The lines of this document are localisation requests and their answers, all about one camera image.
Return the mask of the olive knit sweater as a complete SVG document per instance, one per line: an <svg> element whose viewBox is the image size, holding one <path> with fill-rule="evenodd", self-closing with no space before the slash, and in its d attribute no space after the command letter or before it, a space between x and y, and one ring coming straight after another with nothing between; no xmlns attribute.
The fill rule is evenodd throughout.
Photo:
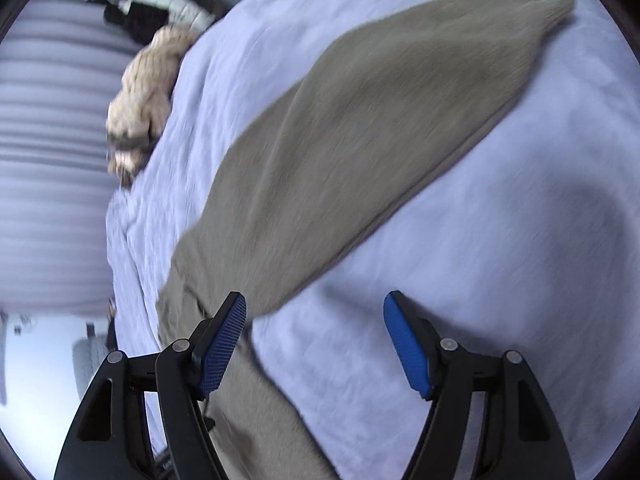
<svg viewBox="0 0 640 480"><path fill-rule="evenodd" d="M230 292L277 311L484 139L574 0L432 0L338 37L233 142L157 300L163 342Z"/></svg>

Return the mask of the cream striped clothes pile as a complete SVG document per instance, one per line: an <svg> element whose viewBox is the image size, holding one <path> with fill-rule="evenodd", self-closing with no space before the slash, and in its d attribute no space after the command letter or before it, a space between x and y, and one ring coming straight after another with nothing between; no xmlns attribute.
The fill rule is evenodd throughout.
<svg viewBox="0 0 640 480"><path fill-rule="evenodd" d="M122 88L107 109L107 170L129 190L148 164L171 113L183 57L201 34L166 25L143 47L122 74Z"/></svg>

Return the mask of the grey quilted sofa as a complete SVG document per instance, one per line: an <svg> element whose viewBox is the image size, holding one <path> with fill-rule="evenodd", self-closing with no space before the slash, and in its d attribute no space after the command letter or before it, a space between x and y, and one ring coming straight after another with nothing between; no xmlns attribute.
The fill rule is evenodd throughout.
<svg viewBox="0 0 640 480"><path fill-rule="evenodd" d="M82 338L73 344L72 358L78 398L82 399L96 371L107 356L106 335Z"/></svg>

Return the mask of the lavender plush bed blanket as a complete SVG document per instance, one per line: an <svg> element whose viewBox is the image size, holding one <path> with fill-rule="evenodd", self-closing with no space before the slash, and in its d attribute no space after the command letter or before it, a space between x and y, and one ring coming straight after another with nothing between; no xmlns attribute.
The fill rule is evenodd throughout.
<svg viewBox="0 0 640 480"><path fill-rule="evenodd" d="M186 55L165 133L106 213L119 347L160 348L156 300L224 153L338 36L427 0L244 0ZM578 478L639 407L639 65L598 0L576 0L515 110L253 344L343 479L398 479L427 404L382 319L398 289L445 336L529 362Z"/></svg>

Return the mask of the white pleated curtain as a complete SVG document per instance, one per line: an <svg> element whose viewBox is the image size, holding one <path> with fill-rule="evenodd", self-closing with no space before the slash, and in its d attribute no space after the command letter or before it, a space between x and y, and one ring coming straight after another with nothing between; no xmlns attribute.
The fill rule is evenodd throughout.
<svg viewBox="0 0 640 480"><path fill-rule="evenodd" d="M1 307L106 306L108 104L137 52L82 0L30 0L1 43Z"/></svg>

